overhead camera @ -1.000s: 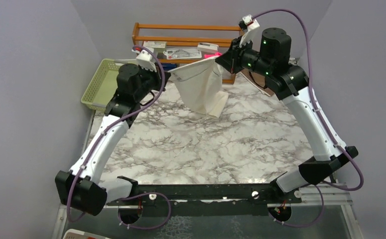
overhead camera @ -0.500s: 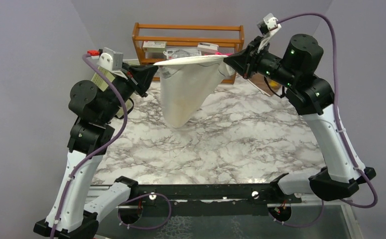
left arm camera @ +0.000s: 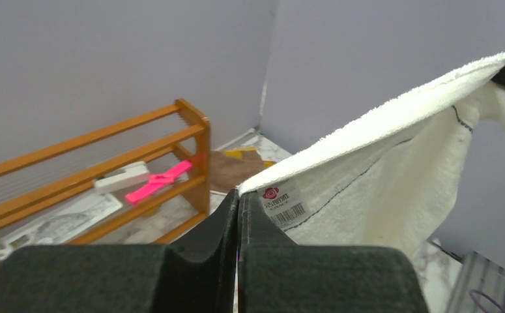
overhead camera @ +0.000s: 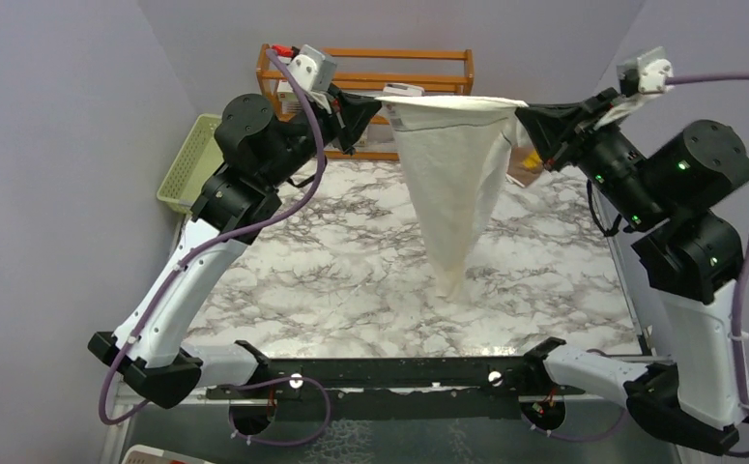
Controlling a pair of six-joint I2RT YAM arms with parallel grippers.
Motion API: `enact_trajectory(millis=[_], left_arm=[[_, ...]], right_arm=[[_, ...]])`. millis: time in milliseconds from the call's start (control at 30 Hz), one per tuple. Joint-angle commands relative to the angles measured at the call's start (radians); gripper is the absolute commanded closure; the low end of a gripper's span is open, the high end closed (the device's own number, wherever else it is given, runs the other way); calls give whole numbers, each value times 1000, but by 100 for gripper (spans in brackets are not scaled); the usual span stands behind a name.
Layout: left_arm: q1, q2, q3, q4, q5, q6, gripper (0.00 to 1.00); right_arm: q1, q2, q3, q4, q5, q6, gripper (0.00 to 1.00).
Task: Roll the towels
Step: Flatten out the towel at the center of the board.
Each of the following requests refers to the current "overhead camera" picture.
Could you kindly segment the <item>white towel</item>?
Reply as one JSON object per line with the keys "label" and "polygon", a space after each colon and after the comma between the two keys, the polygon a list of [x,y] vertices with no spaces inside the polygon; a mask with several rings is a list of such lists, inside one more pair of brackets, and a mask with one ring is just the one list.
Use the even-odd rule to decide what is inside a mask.
{"label": "white towel", "polygon": [[496,207],[510,155],[531,146],[524,101],[382,96],[438,296],[460,297],[470,253]]}

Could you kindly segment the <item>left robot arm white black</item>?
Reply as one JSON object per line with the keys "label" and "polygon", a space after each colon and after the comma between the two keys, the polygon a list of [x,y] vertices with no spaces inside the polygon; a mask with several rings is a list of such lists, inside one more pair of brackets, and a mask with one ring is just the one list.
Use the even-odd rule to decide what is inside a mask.
{"label": "left robot arm white black", "polygon": [[224,108],[214,140],[222,164],[203,184],[171,257],[142,302],[114,331],[95,333],[90,352],[146,401],[169,409],[193,390],[232,384],[252,397],[268,384],[267,358],[250,344],[194,346],[185,336],[225,271],[260,231],[288,217],[281,185],[325,147],[352,150],[378,100],[329,91],[329,107],[309,102],[286,121],[269,99],[244,94]]}

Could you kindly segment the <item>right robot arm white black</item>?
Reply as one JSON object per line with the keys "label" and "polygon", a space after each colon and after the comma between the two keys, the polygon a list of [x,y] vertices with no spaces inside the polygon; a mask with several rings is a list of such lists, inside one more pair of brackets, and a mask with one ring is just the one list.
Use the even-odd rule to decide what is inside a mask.
{"label": "right robot arm white black", "polygon": [[533,104],[515,115],[548,170],[579,168],[639,234],[633,250],[671,323],[668,363],[620,362],[551,338],[532,349],[524,385],[574,387],[626,409],[652,437],[727,455],[749,421],[749,379],[734,353],[731,302],[744,266],[738,232],[713,207],[749,182],[742,140],[696,120],[649,157],[622,134],[613,89],[570,104]]}

